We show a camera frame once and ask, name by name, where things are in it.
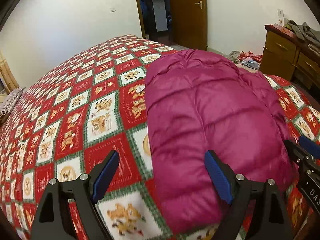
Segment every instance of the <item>metal screw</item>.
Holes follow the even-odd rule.
[[[80,176],[80,179],[81,179],[81,180],[86,180],[87,178],[89,178],[89,175],[86,174],[86,173],[81,174],[81,176]]]
[[[51,185],[56,184],[56,182],[57,182],[57,179],[55,179],[55,178],[49,180],[49,183]]]
[[[242,174],[236,175],[237,180],[244,180],[244,176]]]
[[[273,179],[268,179],[268,183],[269,183],[270,185],[274,185],[274,184],[275,184],[275,181],[274,181]]]

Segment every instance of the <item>wooden door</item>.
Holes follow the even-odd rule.
[[[207,49],[206,0],[170,0],[173,41],[190,49]]]

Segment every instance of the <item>red and white bedspread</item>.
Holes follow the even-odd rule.
[[[22,239],[30,238],[48,181],[89,173],[112,149],[119,152],[120,165],[96,206],[114,239],[212,236],[216,225],[173,236],[155,196],[144,79],[151,62],[175,52],[134,35],[113,38],[54,68],[22,95],[0,130],[0,206]],[[275,76],[268,80],[291,134],[319,143],[319,113],[289,82]],[[288,212],[299,228],[309,207],[295,185],[288,195]],[[75,202],[69,205],[79,239],[87,239]]]

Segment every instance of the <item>drawer handle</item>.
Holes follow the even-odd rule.
[[[305,63],[306,63],[308,66],[310,66],[313,70],[315,70],[316,72],[318,72],[318,70],[317,70],[313,65],[311,65],[310,63],[308,63],[308,62],[306,62],[306,61],[305,61]]]
[[[283,46],[279,43],[276,43],[276,42],[275,42],[275,44],[278,45],[281,49],[285,49],[286,51],[289,51],[285,46]]]

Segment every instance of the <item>wooden dresser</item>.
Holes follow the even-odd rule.
[[[320,57],[308,44],[292,38],[272,25],[265,25],[266,44],[260,71],[276,75],[288,81],[299,81],[306,89],[320,91]]]

